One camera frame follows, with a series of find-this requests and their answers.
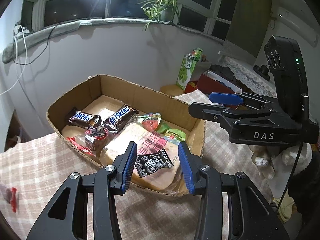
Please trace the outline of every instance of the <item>white lace cloth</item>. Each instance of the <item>white lace cloth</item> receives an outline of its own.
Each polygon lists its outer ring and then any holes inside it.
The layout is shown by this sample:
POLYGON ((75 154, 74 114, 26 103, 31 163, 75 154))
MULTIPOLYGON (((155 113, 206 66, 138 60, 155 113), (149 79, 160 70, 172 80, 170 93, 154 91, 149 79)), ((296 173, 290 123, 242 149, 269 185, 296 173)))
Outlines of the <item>white lace cloth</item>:
POLYGON ((240 80, 242 84, 246 85, 258 95, 273 98, 277 97, 275 89, 273 89, 254 71, 251 71, 250 69, 244 67, 235 59, 227 56, 222 56, 219 59, 219 63, 222 67, 228 67, 233 72, 237 80, 240 80))

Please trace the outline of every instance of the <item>wall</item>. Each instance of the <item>wall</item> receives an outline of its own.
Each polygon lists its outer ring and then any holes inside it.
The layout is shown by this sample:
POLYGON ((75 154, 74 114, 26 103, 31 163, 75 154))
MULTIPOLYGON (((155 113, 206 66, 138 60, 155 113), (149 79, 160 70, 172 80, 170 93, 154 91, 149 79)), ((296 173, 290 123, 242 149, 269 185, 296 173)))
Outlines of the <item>wall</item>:
MULTIPOLYGON (((45 119, 48 107, 88 76, 109 74, 159 90, 176 82, 183 55, 195 47, 201 47, 213 63, 221 50, 221 45, 212 39, 175 26, 150 25, 146 32, 142 28, 143 24, 85 26, 50 39, 48 48, 26 66, 21 79, 43 125, 21 86, 17 84, 10 91, 19 120, 30 137, 52 132, 45 119)), ((45 45, 46 42, 28 50, 30 61, 45 45)), ((24 54, 19 60, 24 63, 24 54)), ((6 64, 1 70, 7 86, 11 86, 17 79, 14 64, 6 64)))
POLYGON ((276 21, 276 27, 274 30, 268 27, 266 32, 265 39, 263 41, 263 45, 260 49, 258 54, 257 60, 255 64, 261 65, 265 64, 268 65, 266 56, 263 51, 263 47, 268 42, 272 35, 283 36, 287 38, 295 39, 300 47, 305 69, 307 75, 307 82, 308 82, 308 93, 310 99, 310 115, 313 119, 320 122, 320 44, 316 48, 313 48, 308 42, 306 42, 301 36, 299 36, 296 32, 292 29, 284 25, 283 23, 276 21))
MULTIPOLYGON (((0 55, 13 40, 13 27, 20 20, 23 0, 12 0, 0 18, 0 55)), ((4 80, 0 76, 0 93, 6 91, 4 80)), ((14 106, 9 94, 0 96, 0 152, 4 150, 14 106)))

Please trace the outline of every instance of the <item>gray cloth on window sill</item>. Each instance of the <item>gray cloth on window sill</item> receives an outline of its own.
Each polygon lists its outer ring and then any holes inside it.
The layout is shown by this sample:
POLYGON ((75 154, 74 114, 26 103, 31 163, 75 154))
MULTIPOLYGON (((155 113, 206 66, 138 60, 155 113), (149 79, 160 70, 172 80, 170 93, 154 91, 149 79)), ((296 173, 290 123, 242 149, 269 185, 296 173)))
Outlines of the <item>gray cloth on window sill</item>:
MULTIPOLYGON (((51 33, 50 38, 60 36, 66 33, 70 33, 73 31, 76 31, 80 26, 98 26, 98 25, 105 25, 105 24, 114 24, 114 23, 140 23, 140 24, 145 24, 147 23, 148 20, 146 19, 131 19, 131 18, 106 18, 106 19, 91 19, 91 20, 78 20, 70 23, 63 23, 59 24, 51 33)), ((176 25, 173 22, 160 22, 162 24, 168 24, 168 25, 174 25, 182 30, 192 32, 192 33, 197 33, 202 36, 205 36, 207 38, 211 38, 215 40, 216 42, 221 43, 219 40, 217 40, 215 37, 211 35, 207 35, 205 33, 202 33, 197 30, 189 29, 186 27, 182 27, 180 25, 176 25)), ((27 49, 43 42, 46 41, 49 37, 50 31, 54 28, 55 26, 51 26, 48 28, 45 28, 43 30, 40 30, 38 32, 32 33, 26 37, 26 45, 27 49)), ((21 55, 22 53, 25 52, 25 47, 24 47, 24 42, 23 39, 18 40, 18 56, 21 55)), ((2 62, 4 64, 9 63, 12 61, 13 58, 16 56, 16 49, 15 46, 13 46, 12 43, 10 43, 2 52, 2 62)))

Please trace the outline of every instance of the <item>plaid tablecloth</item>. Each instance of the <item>plaid tablecloth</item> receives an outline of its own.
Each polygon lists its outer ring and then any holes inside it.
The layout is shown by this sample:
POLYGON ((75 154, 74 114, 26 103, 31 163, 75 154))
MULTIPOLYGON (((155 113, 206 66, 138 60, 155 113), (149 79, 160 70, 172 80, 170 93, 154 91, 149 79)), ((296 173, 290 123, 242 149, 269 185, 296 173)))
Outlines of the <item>plaid tablecloth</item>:
MULTIPOLYGON (((178 96, 187 103, 209 103, 208 98, 196 90, 178 96)), ((218 123, 206 122, 203 162, 220 172, 235 174, 244 171, 271 200, 265 180, 259 177, 251 162, 247 145, 232 144, 228 134, 218 123)), ((97 171, 66 145, 56 134, 20 143, 0 154, 0 180, 20 192, 17 213, 11 211, 0 196, 0 210, 13 230, 26 239, 37 217, 63 181, 74 171, 82 175, 97 171)), ((224 195, 223 238, 228 238, 228 200, 224 195)), ((122 238, 126 239, 193 239, 200 197, 186 195, 166 200, 131 186, 124 196, 116 196, 116 208, 122 238)), ((88 239, 93 239, 92 194, 88 202, 88 239)))

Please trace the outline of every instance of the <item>screw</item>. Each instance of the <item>screw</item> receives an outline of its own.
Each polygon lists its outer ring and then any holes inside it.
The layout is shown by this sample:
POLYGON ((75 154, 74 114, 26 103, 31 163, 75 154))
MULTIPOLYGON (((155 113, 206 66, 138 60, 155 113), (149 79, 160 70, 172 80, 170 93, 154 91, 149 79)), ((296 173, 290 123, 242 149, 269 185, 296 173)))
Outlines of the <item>screw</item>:
POLYGON ((201 170, 203 170, 203 171, 208 171, 208 170, 210 170, 210 166, 209 165, 207 165, 207 164, 205 164, 205 165, 201 165, 201 170))
POLYGON ((71 179, 76 179, 76 178, 78 178, 79 177, 79 173, 77 173, 77 172, 74 172, 74 173, 71 173, 70 174, 70 178, 71 179))
POLYGON ((237 177, 240 179, 244 179, 246 177, 246 174, 244 172, 240 171, 237 173, 237 177))
POLYGON ((106 171, 113 171, 115 167, 113 165, 106 166, 106 171))

